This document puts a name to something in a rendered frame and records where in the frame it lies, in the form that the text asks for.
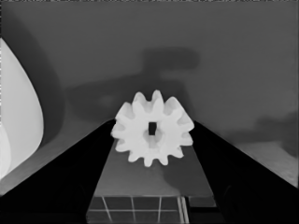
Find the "white toothed gear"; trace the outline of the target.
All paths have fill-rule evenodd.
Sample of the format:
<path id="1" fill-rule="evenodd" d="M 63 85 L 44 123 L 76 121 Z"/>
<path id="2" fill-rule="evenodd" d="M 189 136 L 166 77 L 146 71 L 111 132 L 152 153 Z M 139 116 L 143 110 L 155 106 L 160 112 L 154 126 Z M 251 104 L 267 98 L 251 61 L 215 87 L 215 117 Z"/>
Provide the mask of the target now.
<path id="1" fill-rule="evenodd" d="M 193 144 L 194 122 L 174 96 L 164 100 L 155 90 L 148 101 L 138 91 L 131 103 L 125 102 L 115 117 L 111 135 L 118 140 L 117 152 L 129 152 L 128 161 L 144 159 L 151 167 L 155 160 L 168 165 L 168 157 L 184 157 L 182 147 Z"/>

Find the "large thick white disc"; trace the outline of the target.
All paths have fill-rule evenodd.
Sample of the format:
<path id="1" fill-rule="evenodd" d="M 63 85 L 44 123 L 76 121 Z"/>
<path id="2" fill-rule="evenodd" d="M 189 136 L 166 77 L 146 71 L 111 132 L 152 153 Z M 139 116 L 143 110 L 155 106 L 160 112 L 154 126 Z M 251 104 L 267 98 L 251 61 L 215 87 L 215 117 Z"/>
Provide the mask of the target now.
<path id="1" fill-rule="evenodd" d="M 25 70 L 0 38 L 0 180 L 38 149 L 44 129 L 41 105 Z"/>

